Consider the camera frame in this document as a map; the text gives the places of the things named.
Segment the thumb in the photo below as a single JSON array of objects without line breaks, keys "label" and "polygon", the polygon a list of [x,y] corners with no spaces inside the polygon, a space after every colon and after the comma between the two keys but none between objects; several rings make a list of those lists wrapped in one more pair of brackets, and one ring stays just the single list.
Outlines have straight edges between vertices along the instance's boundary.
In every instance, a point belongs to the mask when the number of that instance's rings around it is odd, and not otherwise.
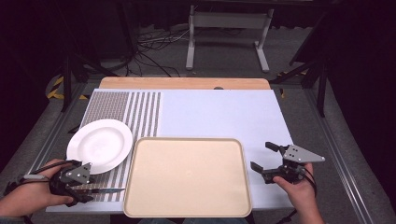
[{"label": "thumb", "polygon": [[292,184],[286,181],[284,178],[280,176],[274,176],[273,180],[286,192],[290,191],[290,187],[292,186]]},{"label": "thumb", "polygon": [[49,199],[50,205],[61,205],[65,203],[72,203],[74,199],[69,196],[58,196],[58,195],[52,195]]}]

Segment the gray floor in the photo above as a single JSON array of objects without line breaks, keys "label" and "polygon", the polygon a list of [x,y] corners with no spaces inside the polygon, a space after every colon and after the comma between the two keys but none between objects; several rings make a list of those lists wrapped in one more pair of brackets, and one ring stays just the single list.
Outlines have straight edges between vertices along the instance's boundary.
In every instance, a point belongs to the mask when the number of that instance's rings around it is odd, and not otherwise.
[{"label": "gray floor", "polygon": [[[289,60],[309,31],[309,29],[285,28],[269,31],[264,45],[264,52],[271,69],[268,74],[261,71],[257,55],[252,47],[255,36],[259,33],[252,31],[243,31],[240,35],[233,36],[219,31],[201,32],[196,37],[195,62],[191,71],[186,71],[184,68],[188,46],[186,40],[180,39],[162,50],[151,50],[147,52],[147,55],[160,65],[175,67],[183,77],[273,79],[279,72],[292,69],[289,66]],[[140,74],[135,62],[130,63],[130,69]],[[155,67],[141,65],[141,69],[143,76],[163,76],[163,71]],[[116,73],[125,75],[126,70],[122,68]],[[98,86],[100,78],[100,75],[92,76],[84,87],[84,94],[90,94],[93,88]],[[389,199],[361,155],[334,99],[331,85],[328,85],[326,92],[326,118],[320,119],[317,111],[312,107],[312,96],[315,96],[317,88],[302,90],[297,81],[297,79],[292,79],[282,85],[273,85],[272,88],[276,93],[294,144],[327,158],[326,162],[315,166],[318,206],[326,222],[396,223]],[[284,89],[283,97],[280,95],[279,88]],[[38,152],[48,143],[47,137],[51,134],[57,119],[62,115],[60,113],[62,103],[61,100],[50,100],[49,106],[36,126],[0,174],[0,181],[4,183],[0,186],[0,190],[4,189],[8,180],[30,169]],[[64,118],[64,126],[54,143],[56,147],[51,148],[50,159],[64,157],[67,143],[72,137],[72,134],[67,131],[79,125],[87,105],[88,100],[77,100],[70,115]],[[340,159],[337,158],[337,154],[333,153],[335,147],[341,156],[341,163],[346,166],[350,175],[345,176],[345,170],[338,168]],[[290,209],[255,211],[254,217],[256,223],[276,223],[290,211]],[[292,223],[297,223],[297,220],[298,218],[294,217]],[[34,215],[33,222],[107,224],[109,216],[70,216],[38,212]]]}]

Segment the beige tray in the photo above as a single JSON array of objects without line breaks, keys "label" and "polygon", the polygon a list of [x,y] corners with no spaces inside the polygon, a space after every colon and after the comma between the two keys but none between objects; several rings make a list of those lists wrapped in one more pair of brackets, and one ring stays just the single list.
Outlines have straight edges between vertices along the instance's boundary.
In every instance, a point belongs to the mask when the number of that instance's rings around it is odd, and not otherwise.
[{"label": "beige tray", "polygon": [[245,159],[235,139],[155,138],[134,148],[128,217],[245,217],[251,211]]}]

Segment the white desk frame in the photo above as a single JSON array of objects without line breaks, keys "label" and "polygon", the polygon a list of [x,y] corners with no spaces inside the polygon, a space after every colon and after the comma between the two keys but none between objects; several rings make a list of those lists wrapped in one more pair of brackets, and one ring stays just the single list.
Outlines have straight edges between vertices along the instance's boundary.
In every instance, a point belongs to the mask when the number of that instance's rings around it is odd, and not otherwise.
[{"label": "white desk frame", "polygon": [[268,29],[273,18],[274,10],[269,9],[267,14],[245,14],[245,13],[217,13],[217,12],[197,12],[195,6],[190,9],[190,40],[189,50],[187,52],[186,69],[191,70],[194,63],[195,27],[224,27],[224,28],[243,28],[243,29],[261,29],[262,36],[259,41],[255,41],[255,49],[259,56],[260,65],[264,73],[269,72],[268,62],[265,59],[262,46]]}]

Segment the tray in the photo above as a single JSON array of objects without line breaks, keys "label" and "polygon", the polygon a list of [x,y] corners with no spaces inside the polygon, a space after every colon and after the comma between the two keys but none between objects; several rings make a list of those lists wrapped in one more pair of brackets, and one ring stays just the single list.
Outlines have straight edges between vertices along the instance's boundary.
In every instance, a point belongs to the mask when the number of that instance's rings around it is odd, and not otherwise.
[{"label": "tray", "polygon": [[251,202],[241,144],[231,138],[141,138],[123,210],[128,217],[247,216]]}]

